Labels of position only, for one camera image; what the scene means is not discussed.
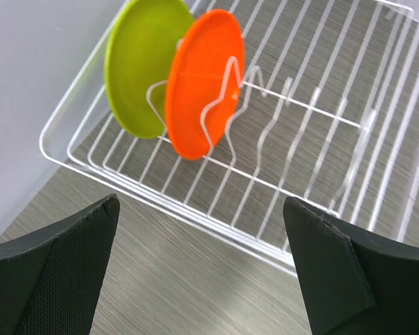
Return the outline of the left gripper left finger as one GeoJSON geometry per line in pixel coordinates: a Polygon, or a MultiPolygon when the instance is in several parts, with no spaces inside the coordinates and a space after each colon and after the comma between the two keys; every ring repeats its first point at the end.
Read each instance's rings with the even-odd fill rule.
{"type": "Polygon", "coordinates": [[[89,334],[119,220],[115,194],[0,244],[0,334],[89,334]]]}

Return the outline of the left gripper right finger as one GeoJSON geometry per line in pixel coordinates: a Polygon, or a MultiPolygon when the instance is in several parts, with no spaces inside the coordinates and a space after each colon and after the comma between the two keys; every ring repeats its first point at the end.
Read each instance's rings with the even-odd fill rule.
{"type": "Polygon", "coordinates": [[[419,334],[419,248],[297,197],[283,208],[312,334],[419,334]]]}

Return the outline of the orange plate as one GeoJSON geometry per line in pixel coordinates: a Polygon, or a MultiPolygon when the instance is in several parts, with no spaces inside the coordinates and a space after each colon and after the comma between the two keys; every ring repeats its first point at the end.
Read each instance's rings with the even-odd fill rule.
{"type": "Polygon", "coordinates": [[[181,157],[199,159],[223,137],[240,97],[244,65],[242,29],[232,13],[211,10],[191,25],[166,87],[166,127],[181,157]]]}

